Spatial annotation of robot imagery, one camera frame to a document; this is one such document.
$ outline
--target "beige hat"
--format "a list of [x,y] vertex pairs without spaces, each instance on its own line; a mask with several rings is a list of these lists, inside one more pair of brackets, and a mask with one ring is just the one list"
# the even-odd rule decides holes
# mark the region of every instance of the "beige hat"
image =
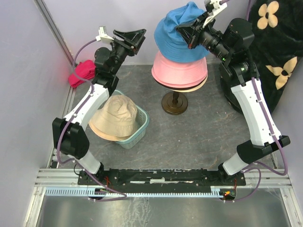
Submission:
[[111,141],[126,140],[138,130],[137,106],[126,96],[111,96],[97,110],[89,126],[99,137]]

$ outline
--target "gray floor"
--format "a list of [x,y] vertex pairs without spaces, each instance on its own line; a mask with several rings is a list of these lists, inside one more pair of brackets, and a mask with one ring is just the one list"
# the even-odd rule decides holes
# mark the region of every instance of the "gray floor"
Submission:
[[[89,126],[90,150],[108,168],[207,168],[216,169],[229,159],[237,145],[250,134],[242,115],[225,100],[220,88],[218,65],[208,65],[208,80],[198,91],[187,93],[188,109],[179,116],[165,113],[162,97],[169,91],[155,82],[150,65],[122,66],[118,88],[150,116],[145,137],[132,149],[103,140]],[[88,85],[76,90],[73,105]],[[262,160],[273,166],[271,157]],[[61,166],[73,167],[72,164]]]
[[[250,190],[238,189],[239,198]],[[246,201],[129,198],[91,202],[46,196],[39,227],[290,227],[279,189],[259,190]]]

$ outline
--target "beige flower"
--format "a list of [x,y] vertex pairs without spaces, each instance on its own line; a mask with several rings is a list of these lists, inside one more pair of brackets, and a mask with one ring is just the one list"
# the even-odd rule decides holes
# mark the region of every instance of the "beige flower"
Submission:
[[259,16],[261,17],[258,21],[258,28],[265,29],[267,25],[276,27],[278,25],[278,18],[274,15],[279,9],[279,3],[272,1],[268,6],[263,4],[259,9]]
[[266,66],[269,69],[269,71],[271,71],[275,76],[278,77],[276,79],[277,90],[279,90],[286,84],[288,78],[292,75],[296,65],[297,65],[297,57],[294,57],[288,62],[286,62],[283,68],[272,67],[270,65]]

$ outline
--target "basket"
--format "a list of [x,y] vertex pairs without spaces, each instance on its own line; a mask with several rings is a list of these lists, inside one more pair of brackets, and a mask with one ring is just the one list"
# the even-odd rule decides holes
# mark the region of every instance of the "basket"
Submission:
[[[113,96],[124,95],[121,91],[115,90],[112,94]],[[146,132],[146,127],[150,122],[150,117],[146,111],[144,111],[141,107],[137,106],[138,112],[136,121],[139,123],[140,128],[128,139],[117,141],[117,144],[120,144],[125,149],[130,149],[134,145],[136,145],[140,139],[143,138]]]

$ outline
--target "red cloth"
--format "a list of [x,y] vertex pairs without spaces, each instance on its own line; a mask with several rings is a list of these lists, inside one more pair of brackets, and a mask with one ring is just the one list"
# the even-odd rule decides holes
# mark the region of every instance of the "red cloth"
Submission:
[[[95,64],[92,60],[86,60],[85,62],[80,62],[76,67],[76,74],[84,79],[92,79],[95,76]],[[84,81],[78,79],[73,73],[68,77],[68,82],[71,87],[77,87],[80,84],[83,84]]]

